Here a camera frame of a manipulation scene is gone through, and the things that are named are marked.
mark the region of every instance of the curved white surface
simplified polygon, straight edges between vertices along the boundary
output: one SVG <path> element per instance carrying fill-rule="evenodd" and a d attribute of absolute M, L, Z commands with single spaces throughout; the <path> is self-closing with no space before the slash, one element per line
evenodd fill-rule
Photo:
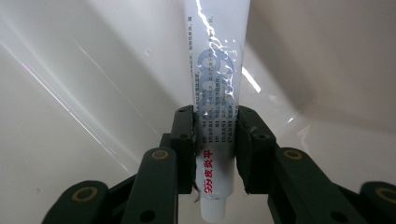
<path fill-rule="evenodd" d="M 396 184 L 396 5 L 252 1 L 241 105 L 335 183 Z M 191 104 L 182 1 L 0 1 L 0 222 L 40 223 L 79 181 L 110 187 Z M 240 178 L 223 223 L 273 223 Z M 179 223 L 204 223 L 195 195 Z"/>

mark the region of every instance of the tube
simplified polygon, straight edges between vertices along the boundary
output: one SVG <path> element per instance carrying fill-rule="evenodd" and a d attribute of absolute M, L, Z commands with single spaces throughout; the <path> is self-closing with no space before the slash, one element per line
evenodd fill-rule
<path fill-rule="evenodd" d="M 250 0 L 185 0 L 201 215 L 221 222 L 233 193 L 234 136 Z"/>

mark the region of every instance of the white basin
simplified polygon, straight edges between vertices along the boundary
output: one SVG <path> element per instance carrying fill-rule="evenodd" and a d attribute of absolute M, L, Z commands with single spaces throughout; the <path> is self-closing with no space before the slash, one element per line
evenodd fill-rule
<path fill-rule="evenodd" d="M 0 0 L 0 223 L 40 223 L 83 180 L 118 184 L 170 132 L 192 103 L 182 2 Z M 354 191 L 396 185 L 395 11 L 251 3 L 240 105 Z M 195 197 L 179 223 L 204 223 Z M 223 223 L 273 223 L 266 196 L 238 176 Z"/>

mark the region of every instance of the white sink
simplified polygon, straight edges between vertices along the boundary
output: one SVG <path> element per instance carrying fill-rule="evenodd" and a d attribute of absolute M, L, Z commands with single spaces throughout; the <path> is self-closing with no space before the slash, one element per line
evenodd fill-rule
<path fill-rule="evenodd" d="M 1 223 L 40 223 L 77 182 L 118 184 L 170 132 L 192 103 L 182 2 L 0 0 Z M 354 191 L 396 185 L 395 10 L 251 3 L 240 104 Z M 195 197 L 179 223 L 204 223 Z M 273 223 L 266 196 L 237 177 L 223 223 Z"/>

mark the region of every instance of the tube cap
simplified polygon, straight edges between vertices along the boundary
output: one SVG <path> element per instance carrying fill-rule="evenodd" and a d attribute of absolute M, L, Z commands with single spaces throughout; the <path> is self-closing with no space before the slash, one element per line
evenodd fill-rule
<path fill-rule="evenodd" d="M 201 198 L 201 216 L 208 223 L 219 223 L 224 219 L 227 199 Z"/>

